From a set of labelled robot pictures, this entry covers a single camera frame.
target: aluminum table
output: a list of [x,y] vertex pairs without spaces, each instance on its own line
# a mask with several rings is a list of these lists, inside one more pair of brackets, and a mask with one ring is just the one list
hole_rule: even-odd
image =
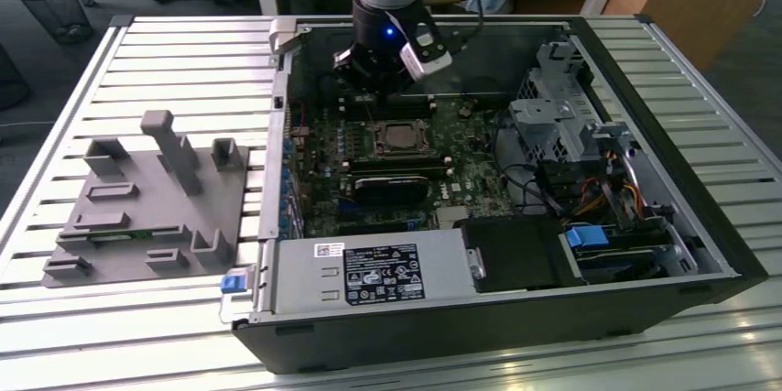
[[[782,164],[658,27],[630,16],[588,21],[771,274],[739,296],[687,310],[639,335],[276,376],[221,322],[220,277],[42,288],[41,268],[88,173],[80,158],[89,138],[117,136],[127,149],[153,148],[137,127],[151,109],[177,116],[173,128],[193,147],[232,136],[251,148],[239,265],[255,260],[272,18],[136,17],[129,26],[108,29],[0,221],[0,390],[779,385]],[[620,119],[598,84],[596,91]],[[227,306],[241,313],[249,299]]]

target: blue latch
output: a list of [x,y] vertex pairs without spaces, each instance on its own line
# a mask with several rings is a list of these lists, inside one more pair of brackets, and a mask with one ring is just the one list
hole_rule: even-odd
[[247,275],[224,275],[220,290],[223,293],[241,293],[247,291]]
[[608,244],[608,237],[606,237],[606,232],[600,226],[574,226],[564,233],[564,236],[571,247],[606,246]]

